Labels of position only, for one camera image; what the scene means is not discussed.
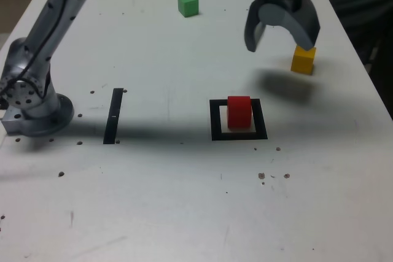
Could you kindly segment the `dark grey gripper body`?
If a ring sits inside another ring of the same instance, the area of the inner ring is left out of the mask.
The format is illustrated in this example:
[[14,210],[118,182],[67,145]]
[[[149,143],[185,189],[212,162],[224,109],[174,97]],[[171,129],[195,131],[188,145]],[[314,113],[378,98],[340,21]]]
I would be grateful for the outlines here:
[[303,0],[264,0],[264,6],[274,7],[285,11],[298,11]]

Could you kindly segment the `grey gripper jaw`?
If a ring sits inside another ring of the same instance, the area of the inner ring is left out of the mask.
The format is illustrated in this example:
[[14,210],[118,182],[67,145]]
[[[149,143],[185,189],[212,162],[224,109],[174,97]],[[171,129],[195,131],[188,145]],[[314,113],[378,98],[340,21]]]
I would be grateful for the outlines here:
[[250,52],[255,52],[258,43],[264,33],[266,24],[259,18],[259,9],[265,4],[265,0],[254,0],[248,10],[244,28],[244,41]]
[[298,11],[285,11],[263,5],[259,9],[259,18],[268,26],[280,26],[288,30],[296,44],[304,50],[311,50],[315,46],[320,24],[311,0],[303,0]]

